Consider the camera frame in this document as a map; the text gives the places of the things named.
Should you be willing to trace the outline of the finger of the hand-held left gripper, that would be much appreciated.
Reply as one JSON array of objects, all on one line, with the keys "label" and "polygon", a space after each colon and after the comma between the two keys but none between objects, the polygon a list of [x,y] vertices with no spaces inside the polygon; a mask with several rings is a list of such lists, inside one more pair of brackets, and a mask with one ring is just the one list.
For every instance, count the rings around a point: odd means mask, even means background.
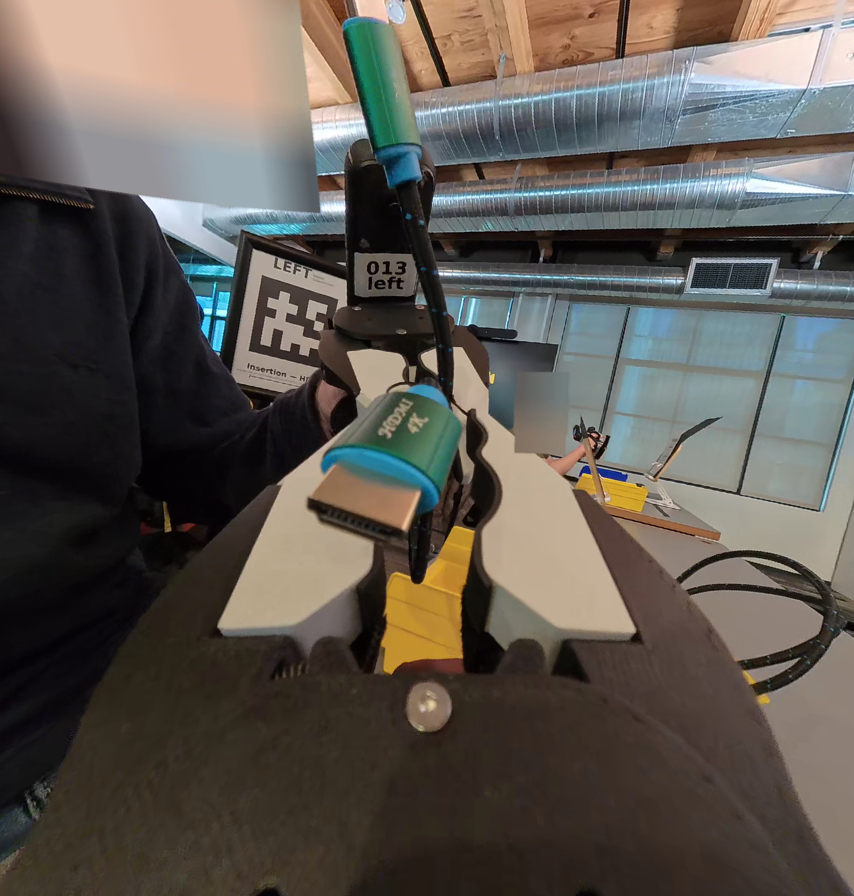
[{"label": "finger of the hand-held left gripper", "polygon": [[354,350],[347,357],[359,386],[357,409],[367,409],[385,392],[415,385],[419,375],[418,368],[396,352]]}]

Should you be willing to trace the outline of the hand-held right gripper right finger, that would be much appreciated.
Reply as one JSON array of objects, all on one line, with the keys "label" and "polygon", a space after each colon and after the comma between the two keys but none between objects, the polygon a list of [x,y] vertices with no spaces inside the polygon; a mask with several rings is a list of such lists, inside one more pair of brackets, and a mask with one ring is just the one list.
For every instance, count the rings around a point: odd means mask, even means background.
[{"label": "hand-held right gripper right finger", "polygon": [[463,589],[464,658],[500,658],[519,640],[556,658],[563,644],[628,642],[636,626],[565,479],[492,418],[471,410],[474,465],[466,522],[474,542]]}]

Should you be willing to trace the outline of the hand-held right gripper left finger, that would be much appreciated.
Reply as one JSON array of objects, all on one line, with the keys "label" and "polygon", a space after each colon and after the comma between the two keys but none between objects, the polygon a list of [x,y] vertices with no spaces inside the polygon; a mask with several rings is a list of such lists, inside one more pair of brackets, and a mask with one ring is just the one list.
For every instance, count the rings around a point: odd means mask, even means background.
[{"label": "hand-held right gripper left finger", "polygon": [[356,587],[374,567],[374,542],[319,521],[308,497],[328,442],[284,477],[218,621],[225,637],[286,635],[304,651],[322,637],[362,633]]}]

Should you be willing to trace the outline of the person's left forearm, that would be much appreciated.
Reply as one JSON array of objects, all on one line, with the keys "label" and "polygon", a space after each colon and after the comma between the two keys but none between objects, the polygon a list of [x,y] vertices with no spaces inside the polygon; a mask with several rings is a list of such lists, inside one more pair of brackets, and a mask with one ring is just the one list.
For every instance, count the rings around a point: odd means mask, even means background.
[{"label": "person's left forearm", "polygon": [[234,409],[208,427],[192,425],[155,463],[166,500],[200,489],[201,503],[242,506],[308,460],[329,441],[315,408],[318,375],[266,409]]}]

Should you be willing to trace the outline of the person's left hand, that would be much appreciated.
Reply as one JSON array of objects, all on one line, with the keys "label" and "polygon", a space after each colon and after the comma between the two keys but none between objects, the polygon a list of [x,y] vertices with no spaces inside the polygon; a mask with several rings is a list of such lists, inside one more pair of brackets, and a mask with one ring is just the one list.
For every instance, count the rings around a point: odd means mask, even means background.
[{"label": "person's left hand", "polygon": [[356,398],[342,385],[336,385],[320,372],[316,386],[315,408],[326,439],[330,440],[348,427],[357,417]]}]

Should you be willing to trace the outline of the framed patterned sign board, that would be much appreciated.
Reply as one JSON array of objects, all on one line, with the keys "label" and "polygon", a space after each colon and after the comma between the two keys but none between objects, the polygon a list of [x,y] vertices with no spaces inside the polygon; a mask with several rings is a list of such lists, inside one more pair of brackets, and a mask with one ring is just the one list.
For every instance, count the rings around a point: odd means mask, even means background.
[{"label": "framed patterned sign board", "polygon": [[346,303],[344,267],[243,231],[220,356],[242,389],[275,396],[321,365],[321,333]]}]

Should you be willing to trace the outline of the wooden table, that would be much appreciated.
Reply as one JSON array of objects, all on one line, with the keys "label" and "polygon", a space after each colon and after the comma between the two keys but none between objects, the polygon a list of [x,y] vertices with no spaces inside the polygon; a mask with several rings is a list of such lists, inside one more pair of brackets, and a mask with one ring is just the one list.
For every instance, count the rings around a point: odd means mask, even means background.
[{"label": "wooden table", "polygon": [[713,542],[718,542],[721,539],[720,531],[679,505],[675,507],[662,506],[652,503],[647,498],[641,511],[620,508],[613,502],[606,503],[603,508],[608,514],[622,521],[634,521],[657,529],[678,532]]}]

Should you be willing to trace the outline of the person's leg in jeans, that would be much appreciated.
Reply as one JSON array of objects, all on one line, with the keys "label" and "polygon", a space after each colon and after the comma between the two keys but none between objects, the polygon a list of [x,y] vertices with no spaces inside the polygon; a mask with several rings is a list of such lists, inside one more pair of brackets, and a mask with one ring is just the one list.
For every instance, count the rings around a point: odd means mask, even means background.
[{"label": "person's leg in jeans", "polygon": [[57,775],[38,780],[16,803],[0,812],[0,863],[23,846],[50,803]]}]

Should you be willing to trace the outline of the round metal ventilation duct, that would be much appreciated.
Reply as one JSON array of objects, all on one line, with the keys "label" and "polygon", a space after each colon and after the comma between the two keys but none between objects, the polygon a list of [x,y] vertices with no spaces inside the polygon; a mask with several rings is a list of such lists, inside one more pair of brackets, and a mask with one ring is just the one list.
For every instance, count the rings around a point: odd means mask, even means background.
[{"label": "round metal ventilation duct", "polygon": [[688,298],[854,309],[854,272],[791,270],[777,259],[695,258],[680,267],[441,263],[444,287],[628,299]]},{"label": "round metal ventilation duct", "polygon": [[439,184],[435,234],[854,223],[854,152]]},{"label": "round metal ventilation duct", "polygon": [[854,133],[854,28],[586,63],[411,101],[438,165]]}]

